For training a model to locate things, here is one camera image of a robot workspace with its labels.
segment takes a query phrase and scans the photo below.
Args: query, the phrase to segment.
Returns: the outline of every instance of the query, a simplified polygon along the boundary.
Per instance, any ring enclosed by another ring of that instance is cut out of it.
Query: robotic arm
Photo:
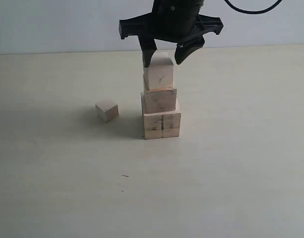
[[[245,14],[263,14],[274,9],[282,0],[261,11],[242,10],[225,2],[234,10]],[[219,35],[223,24],[219,17],[200,15],[204,0],[154,0],[152,12],[135,18],[120,20],[121,39],[138,36],[143,53],[144,67],[149,67],[156,51],[155,39],[177,43],[175,60],[181,64],[191,53],[205,44],[203,35]]]

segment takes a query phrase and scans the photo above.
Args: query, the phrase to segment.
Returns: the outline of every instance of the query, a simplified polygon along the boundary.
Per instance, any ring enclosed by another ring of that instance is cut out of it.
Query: stacked wooden blocks
[[[174,64],[167,53],[156,53],[144,68],[141,94],[145,139],[177,137],[181,111],[174,87]]]

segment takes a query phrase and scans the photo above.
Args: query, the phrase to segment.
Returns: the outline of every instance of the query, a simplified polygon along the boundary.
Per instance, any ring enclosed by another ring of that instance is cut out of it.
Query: wooden cube
[[[176,110],[177,89],[174,87],[148,90],[144,83],[147,113],[162,113]]]
[[[143,78],[148,90],[174,86],[174,64],[167,53],[155,53],[149,67],[144,67]]]
[[[119,116],[118,105],[113,101],[100,101],[96,103],[96,109],[98,112],[98,116],[104,122],[109,122]]]
[[[163,113],[147,113],[144,94],[141,94],[145,139],[177,137],[180,134],[181,111],[176,99],[176,110]]]

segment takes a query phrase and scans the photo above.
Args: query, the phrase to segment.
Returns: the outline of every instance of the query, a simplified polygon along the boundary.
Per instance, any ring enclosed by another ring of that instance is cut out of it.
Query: large wooden block
[[[144,83],[147,113],[162,113],[176,110],[177,89],[174,87],[148,90]]]
[[[180,134],[181,111],[176,99],[176,110],[163,113],[147,113],[144,94],[141,94],[145,139],[177,137]]]
[[[144,67],[143,78],[148,90],[174,86],[174,64],[167,53],[155,53],[149,67]]]
[[[96,109],[98,116],[104,122],[109,122],[112,119],[119,116],[119,108],[118,105],[113,101],[100,101],[96,103]]]

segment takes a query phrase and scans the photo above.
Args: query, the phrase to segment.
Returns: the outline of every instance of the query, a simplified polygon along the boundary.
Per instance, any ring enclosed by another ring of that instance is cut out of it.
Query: wooden block
[[[176,110],[163,113],[147,113],[144,93],[141,94],[145,139],[177,137],[180,133],[181,111],[176,100]]]
[[[155,53],[150,66],[144,67],[143,78],[147,89],[159,89],[174,86],[174,64],[167,53]]]
[[[113,101],[100,101],[96,103],[98,116],[104,122],[109,122],[119,116],[119,108]]]
[[[144,83],[147,113],[162,113],[176,110],[177,89],[174,87],[148,90]]]

